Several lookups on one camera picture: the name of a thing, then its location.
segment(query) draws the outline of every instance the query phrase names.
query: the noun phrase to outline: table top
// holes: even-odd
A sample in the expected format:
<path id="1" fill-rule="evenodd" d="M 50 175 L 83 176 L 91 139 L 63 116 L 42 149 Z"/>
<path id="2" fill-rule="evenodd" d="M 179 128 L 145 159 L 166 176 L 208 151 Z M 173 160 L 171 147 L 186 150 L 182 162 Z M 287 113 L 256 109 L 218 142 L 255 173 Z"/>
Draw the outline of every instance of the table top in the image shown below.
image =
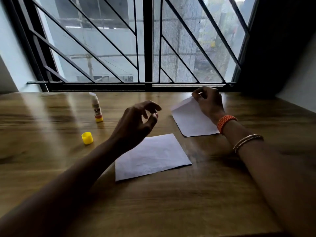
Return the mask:
<path id="1" fill-rule="evenodd" d="M 279 99 L 223 93 L 227 112 L 285 154 L 314 152 L 315 115 Z M 0 216 L 112 133 L 125 108 L 151 99 L 162 111 L 149 136 L 173 133 L 191 166 L 115 183 L 111 165 L 85 198 L 66 236 L 237 236 L 282 232 L 225 137 L 184 137 L 170 107 L 183 92 L 98 92 L 96 123 L 87 92 L 0 96 Z M 94 143 L 85 146 L 81 134 Z"/>

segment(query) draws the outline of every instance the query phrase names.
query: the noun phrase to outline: hand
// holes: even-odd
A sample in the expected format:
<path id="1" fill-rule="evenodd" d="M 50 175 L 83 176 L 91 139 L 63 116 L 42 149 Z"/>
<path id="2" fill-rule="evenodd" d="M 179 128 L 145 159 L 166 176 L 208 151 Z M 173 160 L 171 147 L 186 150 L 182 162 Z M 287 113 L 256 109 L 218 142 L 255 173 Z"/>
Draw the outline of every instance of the hand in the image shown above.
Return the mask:
<path id="1" fill-rule="evenodd" d="M 156 111 L 161 111 L 161 107 L 151 100 L 127 108 L 114 129 L 110 140 L 113 140 L 123 153 L 136 147 L 156 125 L 158 121 Z M 142 116 L 148 121 L 143 123 Z"/>
<path id="2" fill-rule="evenodd" d="M 201 111 L 217 125 L 220 118 L 226 115 L 222 96 L 218 90 L 210 87 L 200 87 L 192 92 L 192 96 L 199 103 Z"/>

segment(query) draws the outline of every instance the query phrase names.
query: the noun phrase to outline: person's left arm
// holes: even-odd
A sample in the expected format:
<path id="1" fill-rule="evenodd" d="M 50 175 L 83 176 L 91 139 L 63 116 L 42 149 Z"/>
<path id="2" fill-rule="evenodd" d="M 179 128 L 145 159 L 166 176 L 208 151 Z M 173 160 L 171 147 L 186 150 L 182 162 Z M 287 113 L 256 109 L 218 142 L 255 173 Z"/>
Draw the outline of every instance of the person's left arm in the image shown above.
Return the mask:
<path id="1" fill-rule="evenodd" d="M 146 110 L 152 114 L 143 123 Z M 151 132 L 160 110 L 152 101 L 127 108 L 107 141 L 0 219 L 1 236 L 47 236 L 56 231 L 111 163 Z"/>

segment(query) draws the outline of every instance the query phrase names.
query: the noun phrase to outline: person's left hand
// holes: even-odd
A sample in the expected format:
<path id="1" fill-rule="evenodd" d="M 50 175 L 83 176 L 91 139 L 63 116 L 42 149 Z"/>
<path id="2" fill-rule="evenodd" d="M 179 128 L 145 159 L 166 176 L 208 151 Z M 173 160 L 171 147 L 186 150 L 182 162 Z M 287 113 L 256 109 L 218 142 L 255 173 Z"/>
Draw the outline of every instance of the person's left hand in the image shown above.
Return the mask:
<path id="1" fill-rule="evenodd" d="M 158 121 L 156 111 L 161 111 L 161 107 L 151 100 L 127 108 L 114 129 L 110 140 L 114 141 L 123 153 L 136 147 L 156 125 Z M 148 121 L 143 123 L 142 116 Z"/>

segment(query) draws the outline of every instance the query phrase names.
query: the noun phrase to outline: yellow cap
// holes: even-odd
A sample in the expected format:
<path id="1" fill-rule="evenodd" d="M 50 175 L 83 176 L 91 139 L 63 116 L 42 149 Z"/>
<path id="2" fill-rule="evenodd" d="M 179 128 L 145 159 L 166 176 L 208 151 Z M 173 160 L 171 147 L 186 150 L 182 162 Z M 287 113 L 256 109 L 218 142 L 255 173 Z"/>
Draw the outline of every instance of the yellow cap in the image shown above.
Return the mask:
<path id="1" fill-rule="evenodd" d="M 86 145 L 91 144 L 93 142 L 93 138 L 91 132 L 85 132 L 81 135 L 83 143 Z"/>
<path id="2" fill-rule="evenodd" d="M 101 117 L 101 118 L 96 118 L 95 121 L 96 121 L 96 122 L 101 122 L 101 121 L 103 121 L 103 117 Z"/>

